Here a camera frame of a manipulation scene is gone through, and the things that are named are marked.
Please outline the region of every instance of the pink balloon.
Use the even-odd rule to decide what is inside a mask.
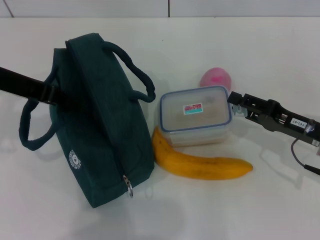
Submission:
[[[221,85],[230,91],[231,77],[224,69],[220,67],[214,67],[203,75],[199,85],[200,87]]]

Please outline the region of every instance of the gray wire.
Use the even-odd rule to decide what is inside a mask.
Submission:
[[[298,142],[298,140],[299,140],[302,136],[303,136],[303,134],[302,134],[301,136],[297,137],[297,138],[292,142],[292,144],[291,144],[291,153],[292,153],[294,159],[298,162],[298,164],[300,164],[302,167],[305,167],[305,165],[304,165],[302,162],[299,161],[299,159],[297,158],[297,156],[296,156],[296,154],[295,154],[295,151],[294,151],[294,145],[295,145],[295,143]]]

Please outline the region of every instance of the zipper pull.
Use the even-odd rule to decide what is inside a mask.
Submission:
[[[131,182],[129,181],[129,179],[127,178],[126,175],[123,175],[122,179],[124,180],[125,185],[128,187],[128,192],[129,192],[130,197],[133,198],[134,192],[132,190]]]

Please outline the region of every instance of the container label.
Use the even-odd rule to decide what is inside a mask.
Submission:
[[[300,127],[300,128],[303,128],[303,129],[305,129],[306,126],[307,126],[307,123],[306,123],[306,122],[301,121],[301,120],[298,120],[298,119],[296,119],[296,118],[292,118],[292,120],[291,120],[290,123],[293,124],[293,125],[296,125],[296,126],[298,126],[298,127]]]
[[[202,103],[183,106],[184,115],[198,114],[198,113],[202,113],[203,111],[204,109],[202,108]]]

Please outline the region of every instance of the dark green bag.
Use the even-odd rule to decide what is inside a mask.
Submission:
[[[143,82],[147,95],[132,89],[114,54]],[[147,180],[154,168],[151,138],[138,102],[156,98],[151,79],[120,47],[92,33],[54,50],[45,84],[49,90],[40,100],[56,102],[50,106],[52,126],[43,137],[28,140],[31,111],[39,103],[29,98],[19,128],[22,144],[34,151],[56,133],[93,208],[128,190],[131,195],[131,187]]]

